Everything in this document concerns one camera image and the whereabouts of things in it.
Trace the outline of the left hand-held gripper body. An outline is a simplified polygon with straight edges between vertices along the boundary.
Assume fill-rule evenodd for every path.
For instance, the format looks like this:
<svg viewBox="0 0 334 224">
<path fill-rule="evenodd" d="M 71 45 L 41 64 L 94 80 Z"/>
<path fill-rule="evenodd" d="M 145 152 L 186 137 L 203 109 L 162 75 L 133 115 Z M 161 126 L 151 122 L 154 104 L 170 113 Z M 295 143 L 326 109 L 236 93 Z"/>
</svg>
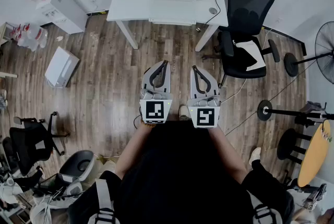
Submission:
<svg viewBox="0 0 334 224">
<path fill-rule="evenodd" d="M 166 92 L 141 89 L 139 101 L 142 120 L 146 124 L 165 123 L 171 108 L 173 95 Z"/>
</svg>

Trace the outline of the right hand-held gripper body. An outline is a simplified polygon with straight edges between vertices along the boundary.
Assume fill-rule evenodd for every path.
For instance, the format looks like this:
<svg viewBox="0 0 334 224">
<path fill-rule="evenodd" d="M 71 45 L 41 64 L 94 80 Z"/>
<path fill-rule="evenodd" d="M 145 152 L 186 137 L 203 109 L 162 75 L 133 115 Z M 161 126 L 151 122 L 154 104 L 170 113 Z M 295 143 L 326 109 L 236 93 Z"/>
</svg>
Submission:
<svg viewBox="0 0 334 224">
<path fill-rule="evenodd" d="M 220 115 L 220 97 L 209 96 L 189 99 L 187 106 L 194 128 L 215 128 Z"/>
</svg>

